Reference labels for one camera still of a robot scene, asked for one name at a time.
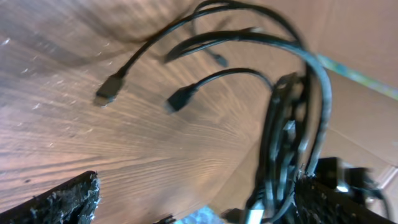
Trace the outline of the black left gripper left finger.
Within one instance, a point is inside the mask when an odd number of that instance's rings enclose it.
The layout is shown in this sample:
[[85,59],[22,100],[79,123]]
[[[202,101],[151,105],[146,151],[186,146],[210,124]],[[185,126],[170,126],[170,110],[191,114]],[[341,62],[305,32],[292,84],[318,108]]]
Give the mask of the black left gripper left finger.
[[98,173],[86,171],[1,213],[3,224],[90,224],[100,202]]

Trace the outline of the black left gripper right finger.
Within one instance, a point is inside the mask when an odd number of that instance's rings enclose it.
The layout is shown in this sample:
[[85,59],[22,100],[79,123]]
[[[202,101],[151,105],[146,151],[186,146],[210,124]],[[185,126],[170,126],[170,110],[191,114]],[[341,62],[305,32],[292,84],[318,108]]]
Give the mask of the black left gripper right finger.
[[299,223],[307,224],[393,224],[347,195],[329,189],[313,177],[295,182],[294,200]]

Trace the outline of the blue green patterned strip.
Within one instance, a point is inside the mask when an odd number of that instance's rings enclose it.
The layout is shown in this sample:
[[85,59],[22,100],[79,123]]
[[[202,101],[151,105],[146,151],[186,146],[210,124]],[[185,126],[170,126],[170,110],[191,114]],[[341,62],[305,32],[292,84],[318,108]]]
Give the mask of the blue green patterned strip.
[[397,88],[382,83],[376,79],[370,78],[363,73],[349,68],[346,65],[339,63],[336,60],[333,60],[322,54],[318,54],[317,58],[325,68],[331,70],[332,72],[335,72],[351,81],[359,83],[360,85],[372,89],[382,95],[397,100]]

